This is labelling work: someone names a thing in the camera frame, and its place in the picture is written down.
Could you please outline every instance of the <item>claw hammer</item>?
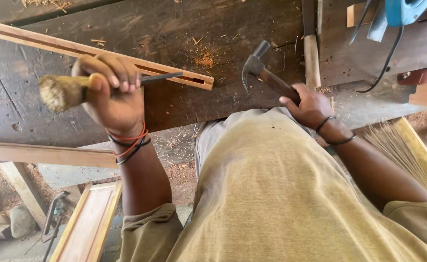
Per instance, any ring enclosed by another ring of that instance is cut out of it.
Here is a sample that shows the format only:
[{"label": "claw hammer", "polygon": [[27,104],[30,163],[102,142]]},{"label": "claw hammer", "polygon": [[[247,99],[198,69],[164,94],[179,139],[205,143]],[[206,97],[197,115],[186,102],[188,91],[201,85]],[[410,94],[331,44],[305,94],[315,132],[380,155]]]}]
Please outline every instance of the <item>claw hammer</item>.
[{"label": "claw hammer", "polygon": [[285,81],[281,80],[279,77],[274,75],[272,72],[265,69],[265,65],[260,61],[260,58],[267,52],[270,48],[270,44],[263,40],[262,43],[257,47],[252,55],[249,56],[242,71],[242,81],[246,92],[249,92],[247,88],[247,75],[253,75],[260,78],[269,85],[273,90],[279,93],[282,96],[291,98],[291,100],[299,105],[301,99],[299,98],[298,92],[290,87]]}]

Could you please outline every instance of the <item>red string bracelet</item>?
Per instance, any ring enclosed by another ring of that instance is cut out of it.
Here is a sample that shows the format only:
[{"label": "red string bracelet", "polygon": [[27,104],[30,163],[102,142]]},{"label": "red string bracelet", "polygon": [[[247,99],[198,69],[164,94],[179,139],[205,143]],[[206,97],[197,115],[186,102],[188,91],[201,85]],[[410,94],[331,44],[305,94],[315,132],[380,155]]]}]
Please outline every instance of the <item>red string bracelet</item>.
[{"label": "red string bracelet", "polygon": [[118,139],[118,140],[135,140],[135,141],[134,141],[134,143],[132,144],[132,146],[130,146],[130,147],[128,148],[128,150],[126,150],[124,153],[117,155],[117,154],[116,154],[116,152],[115,152],[115,151],[113,151],[113,154],[114,154],[117,158],[119,158],[119,157],[121,157],[121,156],[124,156],[124,155],[125,155],[125,154],[127,154],[129,151],[131,151],[132,149],[134,149],[134,147],[135,147],[135,146],[140,142],[140,140],[141,140],[143,137],[145,137],[145,136],[149,133],[149,131],[145,129],[145,121],[144,121],[144,120],[142,121],[142,132],[141,132],[141,134],[140,134],[139,136],[137,136],[137,137],[134,137],[134,138],[119,137],[119,136],[117,136],[117,135],[113,134],[112,132],[110,132],[107,128],[105,128],[105,131],[106,131],[109,135],[111,135],[112,137],[114,137],[115,139]]}]

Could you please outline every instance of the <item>yellow t-shirt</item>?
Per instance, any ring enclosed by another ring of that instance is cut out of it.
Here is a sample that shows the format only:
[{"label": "yellow t-shirt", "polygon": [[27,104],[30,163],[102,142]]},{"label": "yellow t-shirt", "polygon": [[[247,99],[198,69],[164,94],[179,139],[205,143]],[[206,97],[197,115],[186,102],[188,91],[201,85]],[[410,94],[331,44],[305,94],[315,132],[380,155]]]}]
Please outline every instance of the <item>yellow t-shirt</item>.
[{"label": "yellow t-shirt", "polygon": [[340,166],[280,113],[228,126],[193,220],[165,204],[123,223],[126,261],[427,261],[427,203],[361,204]]}]

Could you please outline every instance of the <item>hammer head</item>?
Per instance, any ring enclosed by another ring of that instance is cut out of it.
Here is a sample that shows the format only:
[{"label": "hammer head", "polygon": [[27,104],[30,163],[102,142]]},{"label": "hammer head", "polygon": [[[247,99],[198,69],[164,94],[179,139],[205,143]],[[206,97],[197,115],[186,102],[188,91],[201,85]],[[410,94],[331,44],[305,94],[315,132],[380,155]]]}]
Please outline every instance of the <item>hammer head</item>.
[{"label": "hammer head", "polygon": [[270,44],[263,40],[262,43],[257,47],[252,55],[249,56],[247,61],[244,64],[242,71],[242,81],[243,86],[246,92],[249,92],[249,88],[247,88],[247,75],[251,74],[253,76],[258,76],[264,69],[264,64],[260,61],[260,58],[267,52],[270,48]]}]

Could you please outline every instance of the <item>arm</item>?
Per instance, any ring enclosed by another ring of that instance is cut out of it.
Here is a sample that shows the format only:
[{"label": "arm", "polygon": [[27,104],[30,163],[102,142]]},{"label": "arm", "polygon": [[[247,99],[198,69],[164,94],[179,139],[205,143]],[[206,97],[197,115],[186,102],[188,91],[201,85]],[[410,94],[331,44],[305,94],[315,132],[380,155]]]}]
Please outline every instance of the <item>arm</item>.
[{"label": "arm", "polygon": [[[281,97],[291,115],[301,124],[312,129],[335,113],[328,99],[319,92],[309,90],[303,84],[292,86],[301,97],[296,106],[289,98]],[[330,143],[352,137],[350,129],[337,119],[330,119],[320,129],[322,138]],[[362,193],[378,210],[394,200],[408,202],[427,202],[427,190],[399,168],[383,153],[361,138],[334,146],[338,156],[350,172]]]},{"label": "arm", "polygon": [[[131,138],[141,134],[144,103],[139,89],[140,73],[133,63],[113,55],[84,56],[76,61],[72,75],[90,75],[88,102],[84,108],[95,122],[119,137]],[[120,142],[132,144],[134,140]],[[116,154],[128,149],[116,144],[113,148]],[[171,203],[170,182],[152,143],[141,147],[120,165],[120,171],[124,215],[146,213]]]}]

